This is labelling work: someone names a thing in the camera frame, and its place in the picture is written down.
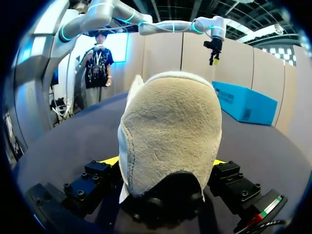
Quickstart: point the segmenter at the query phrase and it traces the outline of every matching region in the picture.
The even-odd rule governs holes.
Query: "cardboard box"
[[[249,88],[213,81],[223,111],[239,122],[272,125],[277,101]]]

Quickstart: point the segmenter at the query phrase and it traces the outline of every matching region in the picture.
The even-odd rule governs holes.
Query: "display screen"
[[[104,42],[104,46],[112,52],[114,62],[125,62],[128,45],[128,33],[109,34]],[[84,54],[94,47],[96,40],[94,37],[81,35],[76,42],[74,50],[78,51],[80,62]]]

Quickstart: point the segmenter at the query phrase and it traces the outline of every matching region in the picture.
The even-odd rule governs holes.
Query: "lanyard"
[[[99,59],[101,58],[102,52],[100,52],[99,54],[96,53],[96,59],[97,59],[97,66],[99,63]]]

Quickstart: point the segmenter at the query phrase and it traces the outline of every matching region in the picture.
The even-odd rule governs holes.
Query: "white robotic arm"
[[[130,25],[138,25],[138,31],[143,36],[165,32],[206,33],[212,38],[211,42],[206,41],[204,44],[207,48],[212,49],[210,65],[212,65],[214,56],[218,59],[226,34],[225,20],[219,16],[212,19],[199,17],[192,22],[168,20],[153,23],[152,16],[142,14],[120,0],[92,0],[85,15],[76,17],[61,26],[59,38],[63,42],[69,42],[82,32],[105,27],[112,19],[121,20]]]

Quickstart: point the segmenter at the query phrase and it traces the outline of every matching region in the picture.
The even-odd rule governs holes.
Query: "window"
[[[280,45],[280,46],[266,46],[262,48],[263,52],[269,52],[278,59],[282,59],[283,63],[286,62],[291,66],[296,66],[296,56],[293,54],[293,47]]]

